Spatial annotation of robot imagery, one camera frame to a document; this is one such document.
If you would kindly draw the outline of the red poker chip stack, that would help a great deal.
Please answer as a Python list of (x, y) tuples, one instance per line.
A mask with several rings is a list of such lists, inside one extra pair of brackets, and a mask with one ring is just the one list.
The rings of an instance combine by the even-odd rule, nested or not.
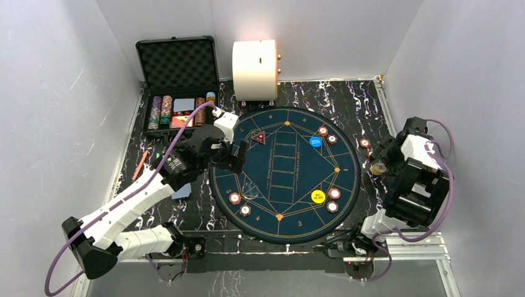
[(369, 139), (363, 138), (359, 140), (359, 146), (364, 149), (369, 149), (371, 147), (371, 142)]

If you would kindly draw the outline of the red chips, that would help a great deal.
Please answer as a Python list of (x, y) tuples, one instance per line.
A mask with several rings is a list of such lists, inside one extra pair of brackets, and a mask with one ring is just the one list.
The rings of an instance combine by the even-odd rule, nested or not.
[(329, 135), (329, 129), (326, 126), (321, 126), (318, 128), (318, 135), (320, 137), (326, 137)]
[(341, 191), (338, 188), (331, 188), (330, 190), (328, 190), (328, 197), (334, 200), (340, 199)]
[(233, 192), (229, 195), (228, 200), (232, 205), (238, 205), (241, 202), (241, 195), (237, 192)]

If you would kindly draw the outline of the clear dealer button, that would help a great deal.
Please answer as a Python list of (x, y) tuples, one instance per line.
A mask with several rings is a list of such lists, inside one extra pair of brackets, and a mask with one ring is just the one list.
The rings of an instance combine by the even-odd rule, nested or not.
[(246, 182), (242, 187), (242, 196), (245, 200), (253, 200), (258, 198), (260, 191), (255, 183)]

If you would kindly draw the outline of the brown chips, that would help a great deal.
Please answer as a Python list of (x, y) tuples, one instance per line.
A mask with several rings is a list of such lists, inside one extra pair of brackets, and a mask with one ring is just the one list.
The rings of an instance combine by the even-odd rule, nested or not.
[(239, 214), (242, 217), (247, 217), (251, 214), (251, 207), (249, 205), (242, 205), (239, 209)]
[(337, 144), (338, 138), (335, 135), (328, 135), (326, 136), (326, 141), (330, 145), (335, 145)]
[(326, 204), (327, 211), (330, 213), (336, 213), (339, 209), (338, 204), (335, 201), (329, 201)]

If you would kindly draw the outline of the blue small blind button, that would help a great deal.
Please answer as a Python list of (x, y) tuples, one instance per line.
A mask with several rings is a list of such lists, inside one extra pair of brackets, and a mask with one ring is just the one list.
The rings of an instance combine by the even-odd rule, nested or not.
[(320, 146), (322, 146), (323, 144), (323, 140), (322, 138), (318, 137), (318, 136), (312, 136), (310, 137), (309, 139), (309, 144), (314, 147), (314, 148), (318, 148)]

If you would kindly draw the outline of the yellow big blind button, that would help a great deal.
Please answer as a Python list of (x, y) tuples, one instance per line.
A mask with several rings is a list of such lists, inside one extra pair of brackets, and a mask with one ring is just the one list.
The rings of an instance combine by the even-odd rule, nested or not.
[(326, 200), (326, 195), (322, 190), (316, 189), (311, 193), (311, 200), (316, 204), (322, 204)]

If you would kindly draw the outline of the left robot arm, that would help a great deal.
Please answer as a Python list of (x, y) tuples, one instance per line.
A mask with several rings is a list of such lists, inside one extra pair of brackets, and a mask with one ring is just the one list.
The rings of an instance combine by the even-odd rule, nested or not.
[(89, 280), (107, 274), (122, 260), (153, 253), (182, 255), (186, 240), (174, 223), (139, 231), (127, 231), (127, 227), (210, 168), (240, 173), (247, 143), (243, 141), (233, 152), (236, 126), (236, 122), (217, 121), (196, 129), (187, 140), (177, 135), (166, 153), (117, 197), (82, 218), (62, 222), (67, 239), (63, 248), (72, 252)]

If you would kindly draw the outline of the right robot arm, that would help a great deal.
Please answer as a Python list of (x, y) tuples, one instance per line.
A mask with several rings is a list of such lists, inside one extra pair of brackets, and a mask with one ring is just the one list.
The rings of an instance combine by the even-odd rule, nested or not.
[(428, 119), (408, 118), (396, 136), (387, 136), (370, 154), (371, 171), (391, 177), (380, 209), (349, 231), (322, 242), (328, 257), (372, 256), (386, 252), (386, 237), (404, 229), (426, 227), (427, 231), (407, 242), (431, 235), (444, 221), (452, 202), (453, 174), (441, 165), (451, 156), (443, 153), (428, 133)]

